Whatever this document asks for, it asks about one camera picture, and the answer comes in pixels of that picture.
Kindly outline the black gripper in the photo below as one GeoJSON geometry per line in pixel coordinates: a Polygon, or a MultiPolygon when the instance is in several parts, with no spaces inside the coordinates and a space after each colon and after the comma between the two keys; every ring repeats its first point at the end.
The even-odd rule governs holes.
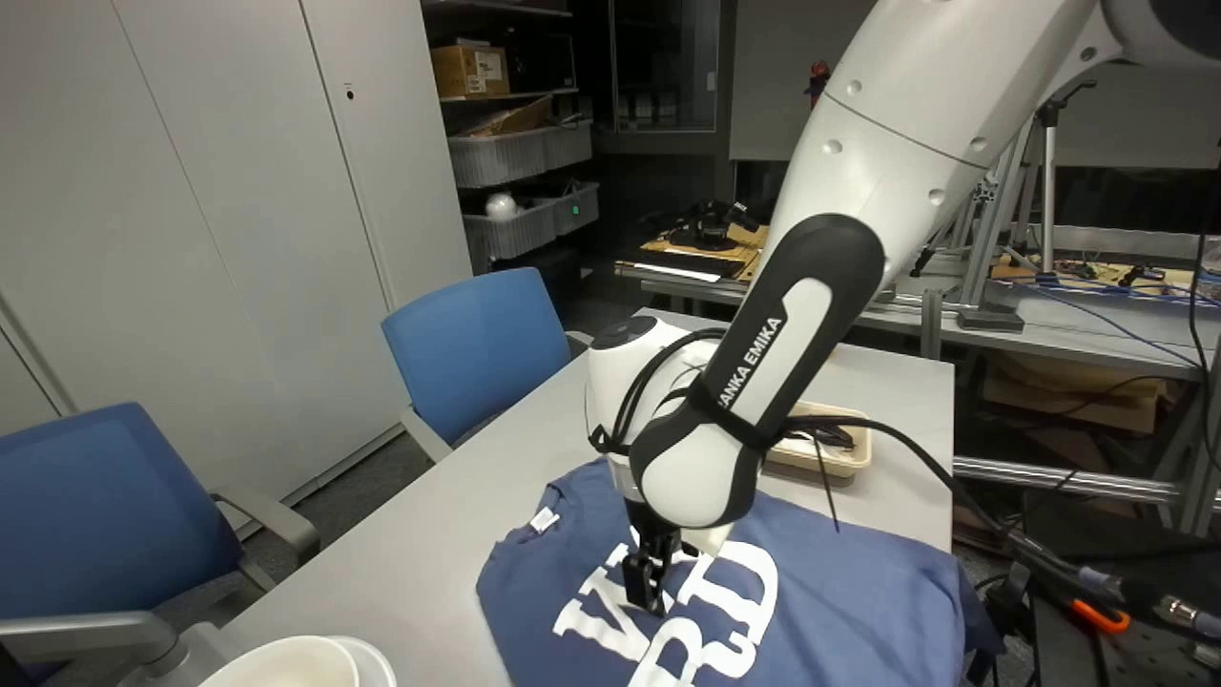
{"type": "Polygon", "coordinates": [[[627,600],[657,617],[675,610],[675,554],[681,548],[681,533],[675,521],[660,517],[647,502],[627,502],[630,529],[636,545],[622,563],[627,600]]]}

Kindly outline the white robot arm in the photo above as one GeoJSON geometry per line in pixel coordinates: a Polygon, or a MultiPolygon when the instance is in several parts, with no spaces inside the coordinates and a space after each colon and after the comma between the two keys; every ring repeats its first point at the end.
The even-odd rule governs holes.
{"type": "Polygon", "coordinates": [[[1221,70],[1221,0],[875,0],[791,154],[719,328],[633,315],[590,338],[586,442],[627,502],[627,603],[754,502],[765,455],[849,421],[806,388],[1018,133],[1105,63],[1221,70]]]}

